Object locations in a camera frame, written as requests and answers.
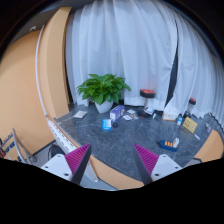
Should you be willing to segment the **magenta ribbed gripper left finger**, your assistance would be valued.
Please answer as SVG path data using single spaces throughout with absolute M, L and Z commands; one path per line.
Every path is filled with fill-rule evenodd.
M 79 185 L 91 155 L 91 145 L 86 144 L 65 155 L 72 172 L 71 182 Z

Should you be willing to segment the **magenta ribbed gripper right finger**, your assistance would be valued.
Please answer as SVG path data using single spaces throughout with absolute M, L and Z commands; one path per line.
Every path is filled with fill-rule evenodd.
M 133 149 L 133 157 L 143 184 L 150 184 L 152 182 L 151 174 L 159 159 L 159 156 L 152 151 L 135 144 Z

